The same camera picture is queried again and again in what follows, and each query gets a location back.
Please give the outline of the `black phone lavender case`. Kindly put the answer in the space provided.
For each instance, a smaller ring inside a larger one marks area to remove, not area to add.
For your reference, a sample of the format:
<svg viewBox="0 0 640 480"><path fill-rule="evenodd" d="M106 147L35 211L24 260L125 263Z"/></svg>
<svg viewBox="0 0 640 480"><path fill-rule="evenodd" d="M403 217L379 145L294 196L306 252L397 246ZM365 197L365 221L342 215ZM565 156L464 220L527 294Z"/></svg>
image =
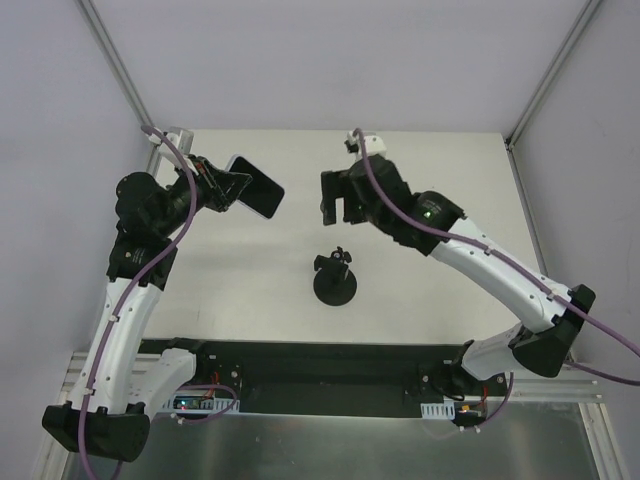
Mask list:
<svg viewBox="0 0 640 480"><path fill-rule="evenodd" d="M251 182L243 190L238 201L260 217L272 219L284 199L284 188L240 155L230 159L227 170L251 177Z"/></svg>

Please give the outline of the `black phone stand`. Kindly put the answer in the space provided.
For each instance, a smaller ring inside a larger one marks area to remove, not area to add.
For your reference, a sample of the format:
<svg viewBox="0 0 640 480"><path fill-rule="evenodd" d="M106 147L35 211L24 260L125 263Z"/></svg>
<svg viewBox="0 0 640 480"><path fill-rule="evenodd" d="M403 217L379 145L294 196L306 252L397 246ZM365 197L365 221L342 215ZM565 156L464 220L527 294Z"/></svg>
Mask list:
<svg viewBox="0 0 640 480"><path fill-rule="evenodd" d="M349 268L351 262L351 254L340 246L329 256L316 256L313 263L313 291L319 301L328 306L339 307L354 298L357 279Z"/></svg>

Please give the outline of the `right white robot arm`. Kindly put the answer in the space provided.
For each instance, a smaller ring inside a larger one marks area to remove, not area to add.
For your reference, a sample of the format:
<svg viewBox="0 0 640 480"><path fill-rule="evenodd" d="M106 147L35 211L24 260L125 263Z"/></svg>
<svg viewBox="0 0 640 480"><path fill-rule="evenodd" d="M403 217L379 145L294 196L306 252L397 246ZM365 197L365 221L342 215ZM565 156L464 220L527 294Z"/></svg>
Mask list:
<svg viewBox="0 0 640 480"><path fill-rule="evenodd" d="M594 301L585 285L570 288L520 265L440 193L413 193L393 162L375 155L351 168L320 176L323 222L369 222L402 246L444 263L506 306L518 325L485 340L471 340L450 369L452 387L473 394L486 379L523 368L554 378Z"/></svg>

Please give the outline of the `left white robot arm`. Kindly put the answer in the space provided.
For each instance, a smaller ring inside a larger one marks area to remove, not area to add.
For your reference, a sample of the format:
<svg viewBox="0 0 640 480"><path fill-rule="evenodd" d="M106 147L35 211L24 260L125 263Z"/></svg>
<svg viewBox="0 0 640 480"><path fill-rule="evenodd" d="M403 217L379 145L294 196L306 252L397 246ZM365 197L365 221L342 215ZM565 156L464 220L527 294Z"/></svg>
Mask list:
<svg viewBox="0 0 640 480"><path fill-rule="evenodd" d="M83 458L132 462L152 419L182 385L204 387L211 365L199 341L173 340L142 377L133 368L143 333L168 282L177 244L203 208L225 212L251 183L248 174L191 156L175 182L146 172L116 187L117 237L109 256L103 313L80 377L62 405L46 408L45 430Z"/></svg>

